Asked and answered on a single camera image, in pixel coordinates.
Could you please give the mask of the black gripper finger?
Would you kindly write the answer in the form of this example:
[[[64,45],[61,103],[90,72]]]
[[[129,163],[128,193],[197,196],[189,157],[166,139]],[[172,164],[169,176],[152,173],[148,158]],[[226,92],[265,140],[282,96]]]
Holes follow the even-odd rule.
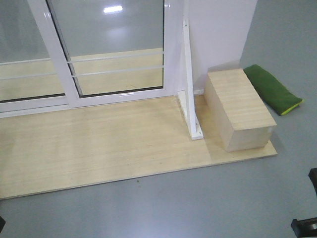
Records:
[[[310,169],[308,177],[310,178],[314,190],[317,193],[317,168]]]
[[[317,236],[317,218],[304,220],[294,219],[291,227],[297,238],[309,238]]]

